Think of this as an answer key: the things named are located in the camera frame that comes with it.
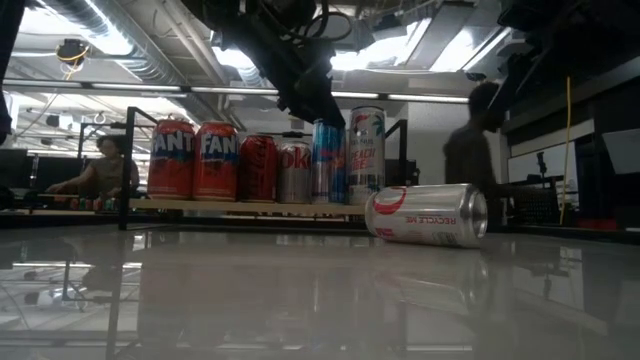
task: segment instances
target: diet coke can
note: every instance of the diet coke can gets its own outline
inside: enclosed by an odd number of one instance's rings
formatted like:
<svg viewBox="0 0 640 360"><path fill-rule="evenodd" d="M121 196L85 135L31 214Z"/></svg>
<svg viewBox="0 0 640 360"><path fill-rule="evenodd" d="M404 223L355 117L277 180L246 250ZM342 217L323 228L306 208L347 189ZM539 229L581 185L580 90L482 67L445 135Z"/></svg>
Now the diet coke can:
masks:
<svg viewBox="0 0 640 360"><path fill-rule="evenodd" d="M273 202L276 197L278 149L271 136L249 135L240 145L238 196L242 201Z"/></svg>
<svg viewBox="0 0 640 360"><path fill-rule="evenodd" d="M362 205L385 185L385 113L379 107L351 110L349 126L349 204Z"/></svg>
<svg viewBox="0 0 640 360"><path fill-rule="evenodd" d="M311 148L302 141L285 142L279 155L278 201L308 203L311 200Z"/></svg>
<svg viewBox="0 0 640 360"><path fill-rule="evenodd" d="M369 197L365 220L385 240L477 248L487 230L487 203L469 184L392 186Z"/></svg>

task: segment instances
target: ceiling light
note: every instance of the ceiling light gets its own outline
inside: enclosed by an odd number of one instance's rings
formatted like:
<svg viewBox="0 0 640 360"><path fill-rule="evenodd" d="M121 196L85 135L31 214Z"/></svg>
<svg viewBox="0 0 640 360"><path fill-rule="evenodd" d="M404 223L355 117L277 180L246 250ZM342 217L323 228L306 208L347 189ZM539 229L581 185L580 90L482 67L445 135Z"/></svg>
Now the ceiling light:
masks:
<svg viewBox="0 0 640 360"><path fill-rule="evenodd" d="M457 71L471 56L473 56L473 36L468 29L463 28L444 48L429 71Z"/></svg>
<svg viewBox="0 0 640 360"><path fill-rule="evenodd" d="M278 90L269 88L241 88L241 87L192 87L191 90L197 93L235 94L235 95L278 95Z"/></svg>
<svg viewBox="0 0 640 360"><path fill-rule="evenodd" d="M434 102L448 104L466 104L469 99L466 97L455 96L433 96L433 95L389 95L389 100L410 101L410 102Z"/></svg>
<svg viewBox="0 0 640 360"><path fill-rule="evenodd" d="M422 19L420 23L412 23L407 26L407 32L409 35L409 40L407 41L407 45L402 49L400 54L396 57L395 66L405 64L407 60L409 60L409 56L413 54L413 51L416 49L420 40L424 36L424 33L427 32L429 28L429 24L431 24L431 18Z"/></svg>
<svg viewBox="0 0 640 360"><path fill-rule="evenodd" d="M39 150L29 149L29 154L42 154L42 155L71 155L73 157L78 155L76 150ZM99 151L83 151L82 156L87 157L101 157L102 154ZM151 155L149 154L133 154L134 160L149 161Z"/></svg>
<svg viewBox="0 0 640 360"><path fill-rule="evenodd" d="M332 91L331 95L336 98L348 98L348 99L377 99L378 94L375 93L357 93L350 91Z"/></svg>
<svg viewBox="0 0 640 360"><path fill-rule="evenodd" d="M80 88L82 84L79 82L69 81L50 81L50 80L31 80L31 79L4 79L2 82L5 86L30 86L45 88Z"/></svg>
<svg viewBox="0 0 640 360"><path fill-rule="evenodd" d="M474 67L482 58L487 56L493 48L498 46L502 42L502 40L507 37L511 33L511 28L504 28L498 36L495 37L487 46L485 46L479 53L473 56L467 63L462 67L462 70L469 71L472 67Z"/></svg>
<svg viewBox="0 0 640 360"><path fill-rule="evenodd" d="M93 87L96 89L105 90L141 90L141 91L180 91L180 86L167 86L167 85L137 85L137 84L108 84L108 83L94 83Z"/></svg>

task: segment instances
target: diet coke can lying on side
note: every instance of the diet coke can lying on side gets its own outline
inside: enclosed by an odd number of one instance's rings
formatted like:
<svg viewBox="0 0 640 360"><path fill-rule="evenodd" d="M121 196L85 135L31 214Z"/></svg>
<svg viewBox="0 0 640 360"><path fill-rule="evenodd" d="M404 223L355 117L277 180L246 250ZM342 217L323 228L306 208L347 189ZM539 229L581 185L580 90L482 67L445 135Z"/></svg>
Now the diet coke can lying on side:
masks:
<svg viewBox="0 0 640 360"><path fill-rule="evenodd" d="M393 186L369 197L365 219L372 234L388 241L477 248L487 203L469 184Z"/></svg>

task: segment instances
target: pipe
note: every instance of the pipe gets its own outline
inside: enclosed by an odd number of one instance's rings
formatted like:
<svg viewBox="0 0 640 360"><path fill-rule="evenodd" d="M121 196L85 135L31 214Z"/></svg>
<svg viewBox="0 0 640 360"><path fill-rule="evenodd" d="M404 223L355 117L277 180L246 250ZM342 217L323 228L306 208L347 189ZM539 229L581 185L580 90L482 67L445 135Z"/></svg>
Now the pipe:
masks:
<svg viewBox="0 0 640 360"><path fill-rule="evenodd" d="M193 42L196 44L198 49L202 52L204 57L207 59L213 70L220 78L220 83L228 85L229 80L225 76L224 68L220 65L220 62L213 54L213 50L208 46L208 43L202 41L201 34L193 27L191 21L184 14L184 7L179 5L176 0L165 0L165 3L169 5L169 7L173 10L173 14L175 15L175 19L182 24L182 27L189 33Z"/></svg>
<svg viewBox="0 0 640 360"><path fill-rule="evenodd" d="M143 57L146 61L122 61L119 64L145 83L188 84L166 55L115 0L37 0L55 16L78 26L94 46L111 55ZM225 117L195 94L170 99L192 113L207 119L212 114Z"/></svg>
<svg viewBox="0 0 640 360"><path fill-rule="evenodd" d="M182 44L187 48L187 51L189 51L191 56L193 56L194 60L198 63L198 65L200 65L202 70L204 70L207 76L209 76L209 79L211 79L211 81L213 81L214 83L221 83L222 79L220 79L220 76L218 76L216 71L213 69L213 66L210 63L207 63L207 61L202 57L202 53L200 53L198 49L193 46L193 43L189 41L187 35L180 28L180 25L178 25L171 14L169 14L167 9L165 8L164 0L156 0L156 6L160 15L164 16L165 21L169 24L173 32L178 36L178 39L180 39Z"/></svg>

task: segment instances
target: shelf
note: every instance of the shelf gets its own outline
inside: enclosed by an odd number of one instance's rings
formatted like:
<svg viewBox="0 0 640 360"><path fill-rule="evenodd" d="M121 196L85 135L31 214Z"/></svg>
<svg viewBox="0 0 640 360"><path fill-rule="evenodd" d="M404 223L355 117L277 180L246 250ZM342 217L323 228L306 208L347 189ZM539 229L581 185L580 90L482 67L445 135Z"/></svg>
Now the shelf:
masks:
<svg viewBox="0 0 640 360"><path fill-rule="evenodd" d="M259 213L364 215L364 205L311 205L278 203L243 203L223 201L131 199L129 207L137 209L211 210Z"/></svg>

